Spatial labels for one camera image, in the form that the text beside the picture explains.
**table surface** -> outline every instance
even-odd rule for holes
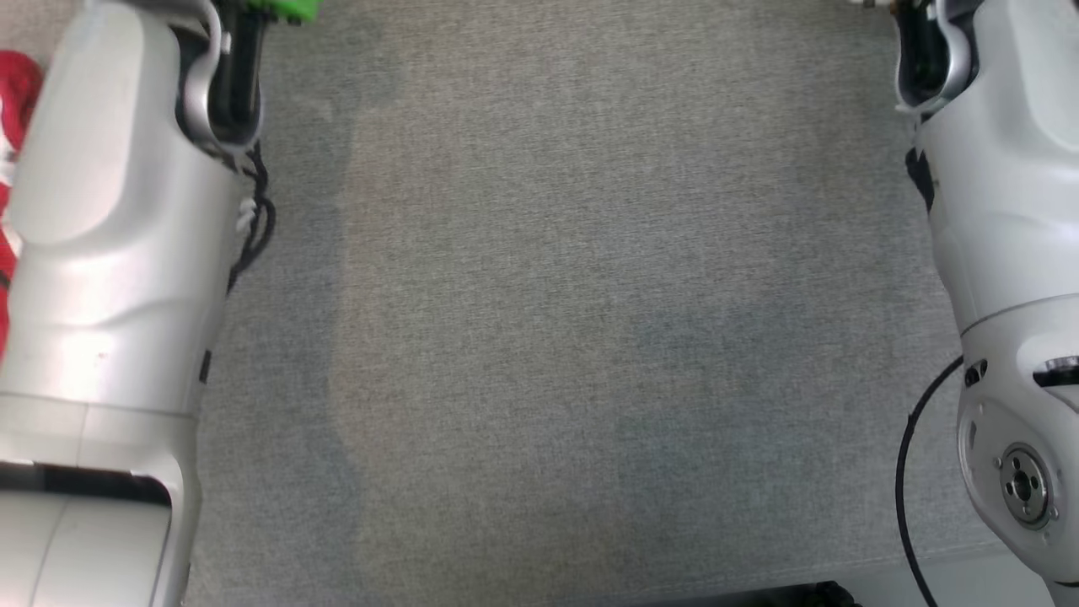
[[[1046,582],[1010,552],[972,558],[945,558],[923,567],[926,584],[939,605],[954,607],[1053,607]],[[862,605],[924,605],[906,566],[887,567],[836,580]]]
[[[46,60],[70,0],[6,0]],[[958,351],[886,12],[329,0],[269,37],[189,605],[633,604],[901,556]],[[957,386],[919,553],[982,550]]]

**red cloth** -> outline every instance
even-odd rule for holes
[[[14,162],[15,154],[23,149],[26,129],[30,125],[30,114],[41,92],[43,75],[33,59],[14,51],[0,51],[0,128],[11,143],[11,157],[0,157],[0,163]],[[0,215],[8,209],[10,188],[0,181]],[[8,284],[15,272],[15,253],[6,236],[0,232],[0,355],[8,342]]]

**green object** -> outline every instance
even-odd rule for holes
[[[323,0],[248,0],[257,9],[267,9],[286,19],[314,20]]]

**black cable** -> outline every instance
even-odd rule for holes
[[[921,597],[926,599],[926,605],[929,607],[937,607],[937,601],[933,599],[933,594],[929,592],[929,587],[926,585],[926,579],[921,576],[921,569],[918,567],[918,560],[914,556],[914,547],[911,546],[911,534],[906,529],[906,509],[903,507],[903,478],[906,472],[906,452],[911,449],[911,439],[914,438],[914,427],[918,424],[918,418],[921,417],[921,411],[926,409],[926,404],[929,399],[932,399],[933,394],[937,389],[944,384],[955,370],[962,367],[962,357],[952,361],[939,376],[926,388],[926,392],[918,399],[918,404],[914,405],[914,411],[906,418],[906,431],[903,432],[903,442],[899,444],[899,463],[896,465],[896,516],[899,519],[899,538],[903,541],[903,553],[906,554],[906,563],[911,566],[911,574],[914,575],[914,581],[918,584],[918,590],[921,591]]]
[[[273,237],[274,227],[277,225],[277,208],[267,197],[267,190],[270,189],[270,171],[267,170],[267,166],[262,162],[261,141],[255,143],[251,151],[247,152],[247,157],[255,167],[254,170],[244,168],[244,175],[247,175],[255,181],[255,195],[252,196],[255,199],[255,217],[251,218],[250,230],[241,249],[240,259],[229,272],[229,292],[232,292],[232,289],[236,286],[240,275],[247,271],[255,263],[255,260],[267,249],[267,246],[270,245],[270,238]]]

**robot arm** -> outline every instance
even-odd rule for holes
[[[231,0],[103,0],[56,53],[10,207],[23,250],[0,367],[0,605],[183,595],[197,402],[242,198],[230,164],[259,135],[270,20]]]
[[[964,480],[1056,604],[1079,606],[1079,4],[893,12],[907,164],[962,339]]]

